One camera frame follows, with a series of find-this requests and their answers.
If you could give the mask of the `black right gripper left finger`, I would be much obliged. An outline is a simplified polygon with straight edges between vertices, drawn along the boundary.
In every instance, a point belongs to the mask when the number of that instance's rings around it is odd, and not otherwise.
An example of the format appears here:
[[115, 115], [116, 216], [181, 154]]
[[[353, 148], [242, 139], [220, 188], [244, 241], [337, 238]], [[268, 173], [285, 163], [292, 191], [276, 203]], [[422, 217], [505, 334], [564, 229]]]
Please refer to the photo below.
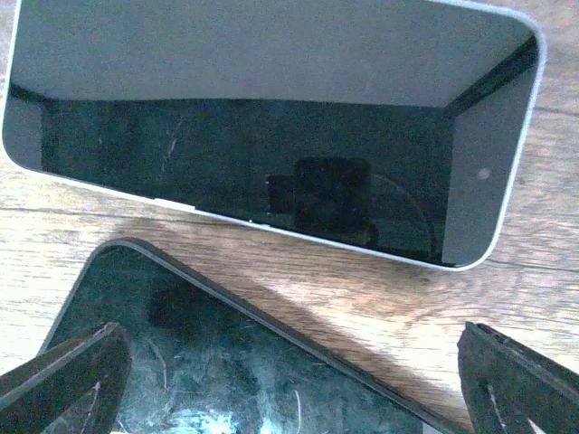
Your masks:
[[41, 433], [68, 410], [75, 433], [110, 433], [132, 356], [127, 331], [109, 322], [1, 376], [1, 431]]

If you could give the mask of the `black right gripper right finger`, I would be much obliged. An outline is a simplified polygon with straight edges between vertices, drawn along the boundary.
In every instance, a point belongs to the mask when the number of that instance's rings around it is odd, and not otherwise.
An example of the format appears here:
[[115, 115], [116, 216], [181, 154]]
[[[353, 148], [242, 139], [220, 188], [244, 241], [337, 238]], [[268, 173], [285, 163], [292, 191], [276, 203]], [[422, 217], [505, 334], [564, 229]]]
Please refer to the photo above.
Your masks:
[[484, 324], [458, 342], [460, 387], [477, 433], [576, 433], [578, 374]]

